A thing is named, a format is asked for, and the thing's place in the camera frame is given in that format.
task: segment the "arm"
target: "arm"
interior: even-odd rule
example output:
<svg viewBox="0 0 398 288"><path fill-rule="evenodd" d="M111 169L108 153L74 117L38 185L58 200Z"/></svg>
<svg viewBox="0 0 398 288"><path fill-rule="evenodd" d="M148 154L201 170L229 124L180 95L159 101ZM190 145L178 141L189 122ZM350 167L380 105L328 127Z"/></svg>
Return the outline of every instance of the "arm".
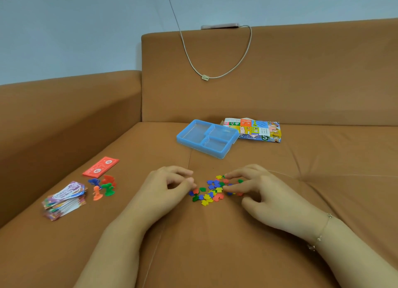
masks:
<svg viewBox="0 0 398 288"><path fill-rule="evenodd" d="M74 288L131 288L137 279L139 249L147 229L196 187L192 171L163 167L149 174L123 212L105 229ZM171 183L179 184L168 189Z"/></svg>
<svg viewBox="0 0 398 288"><path fill-rule="evenodd" d="M242 206L254 218L316 245L342 288L393 288L398 272L346 226L298 195L283 181L259 165L232 171L225 178L245 177L241 184L224 186L227 192L257 191L261 202L250 197Z"/></svg>

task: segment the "sofa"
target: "sofa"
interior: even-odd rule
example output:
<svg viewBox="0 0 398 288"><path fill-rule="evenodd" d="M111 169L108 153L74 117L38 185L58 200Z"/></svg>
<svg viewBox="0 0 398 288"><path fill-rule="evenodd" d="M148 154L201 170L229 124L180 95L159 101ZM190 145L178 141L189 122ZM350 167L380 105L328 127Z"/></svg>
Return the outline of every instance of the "sofa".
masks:
<svg viewBox="0 0 398 288"><path fill-rule="evenodd" d="M183 35L195 67L218 76L249 29ZM253 27L243 62L209 81L165 32L142 36L142 71L0 86L0 287L73 287L103 230L165 165L206 186L259 164L398 268L397 69L398 19L378 19ZM278 121L281 143L238 139L217 159L176 142L193 119L226 117ZM82 173L104 156L120 160L107 172L116 193L94 202ZM87 204L44 218L41 202L71 181L88 186ZM136 287L339 287L304 241L240 201L204 207L187 195L147 232Z"/></svg>

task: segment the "white cable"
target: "white cable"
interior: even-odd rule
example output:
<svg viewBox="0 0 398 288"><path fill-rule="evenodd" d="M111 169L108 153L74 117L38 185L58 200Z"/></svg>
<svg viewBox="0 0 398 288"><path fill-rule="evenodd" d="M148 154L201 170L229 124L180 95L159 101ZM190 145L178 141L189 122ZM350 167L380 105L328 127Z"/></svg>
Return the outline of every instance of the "white cable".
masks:
<svg viewBox="0 0 398 288"><path fill-rule="evenodd" d="M187 58L188 58L188 61L189 61L189 63L191 64L192 69L194 69L195 72L196 72L197 74L199 74L199 75L202 77L202 79L204 79L204 80L219 79L220 77L223 77L223 76L225 76L225 75L231 73L233 70L236 69L237 66L239 66L239 64L240 64L240 63L242 62L242 60L245 58L246 53L249 51L249 47L250 47L250 43L251 43L251 34L252 34L252 31L251 31L251 27L250 27L249 25L242 25L242 26L239 26L239 27L248 27L248 28L250 29L249 43L248 43L248 46L247 46L247 48L246 48L246 51L245 51L245 53L243 54L243 56L242 56L242 58L240 59L240 61L236 64L235 67L233 67L231 70L229 70L228 72L224 73L223 75L216 76L216 77L209 77L209 76L207 76L207 75L200 74L199 71L196 70L195 67L193 66L193 64L192 64L192 62L191 62L191 59L190 59L189 56L188 56L187 49L185 48L184 38L182 37L182 32L181 32L181 29L180 29L180 25L178 24L176 14L175 14L174 9L173 9L172 1L169 0L169 3L170 3L170 7L172 8L172 11L173 11L174 18L176 19L176 23L177 23L177 26L178 26L178 30L180 31L181 40L182 40L182 45L184 46L184 51L185 51L185 54L186 54L186 56L187 56Z"/></svg>

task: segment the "sofa armrest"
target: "sofa armrest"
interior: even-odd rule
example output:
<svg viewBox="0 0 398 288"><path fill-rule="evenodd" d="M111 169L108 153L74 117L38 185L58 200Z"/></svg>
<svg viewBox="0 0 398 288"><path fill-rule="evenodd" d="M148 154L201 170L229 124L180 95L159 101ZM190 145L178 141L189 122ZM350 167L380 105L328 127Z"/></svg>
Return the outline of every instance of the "sofa armrest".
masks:
<svg viewBox="0 0 398 288"><path fill-rule="evenodd" d="M141 72L0 86L0 227L141 121Z"/></svg>

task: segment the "thin chain bracelet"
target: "thin chain bracelet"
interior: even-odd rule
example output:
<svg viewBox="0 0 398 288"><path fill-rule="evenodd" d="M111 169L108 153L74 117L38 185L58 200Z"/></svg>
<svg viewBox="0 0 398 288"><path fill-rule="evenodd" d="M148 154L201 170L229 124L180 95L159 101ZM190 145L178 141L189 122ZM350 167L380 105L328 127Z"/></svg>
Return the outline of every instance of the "thin chain bracelet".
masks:
<svg viewBox="0 0 398 288"><path fill-rule="evenodd" d="M326 222L325 227L322 229L321 234L319 235L319 238L316 239L314 245L307 244L307 246L308 246L308 248L309 248L310 250L315 251L315 245L316 245L316 243L322 241L322 234L323 234L323 232L325 231L326 227L328 226L330 219L332 218L331 214L328 214L328 217L329 217L329 218L328 218L328 221Z"/></svg>

